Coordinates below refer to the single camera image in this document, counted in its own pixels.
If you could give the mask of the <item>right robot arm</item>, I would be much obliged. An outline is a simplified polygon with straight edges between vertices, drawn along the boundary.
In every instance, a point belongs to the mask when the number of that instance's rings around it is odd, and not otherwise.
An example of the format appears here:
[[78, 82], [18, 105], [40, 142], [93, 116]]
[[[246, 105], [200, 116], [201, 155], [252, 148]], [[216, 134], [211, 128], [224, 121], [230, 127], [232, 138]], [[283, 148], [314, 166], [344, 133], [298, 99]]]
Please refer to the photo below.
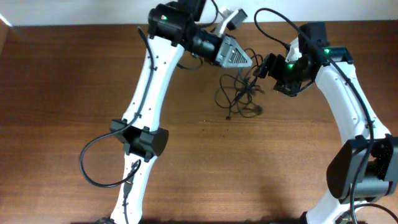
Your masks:
[[332, 47], [323, 22], [297, 27], [286, 56], [269, 54], [256, 70], [274, 90], [297, 96], [316, 85], [326, 98], [342, 147], [326, 170], [328, 189], [300, 223], [356, 223], [356, 211], [376, 207], [397, 189], [397, 138], [380, 122], [359, 85], [353, 58]]

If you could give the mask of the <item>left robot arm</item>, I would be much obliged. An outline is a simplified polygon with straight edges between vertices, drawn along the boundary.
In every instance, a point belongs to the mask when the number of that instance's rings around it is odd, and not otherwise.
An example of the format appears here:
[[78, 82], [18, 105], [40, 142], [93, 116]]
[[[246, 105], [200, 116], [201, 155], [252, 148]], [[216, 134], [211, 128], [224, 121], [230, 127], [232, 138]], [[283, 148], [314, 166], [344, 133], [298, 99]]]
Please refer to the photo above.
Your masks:
[[146, 58], [131, 103], [111, 132], [123, 144], [124, 173], [114, 210], [99, 223], [139, 223], [150, 170], [162, 154], [169, 132], [160, 114], [171, 77], [185, 51], [223, 68], [245, 68], [251, 59], [225, 30], [236, 29], [247, 14], [222, 8], [222, 21], [208, 32], [197, 24], [204, 1], [172, 1], [150, 10]]

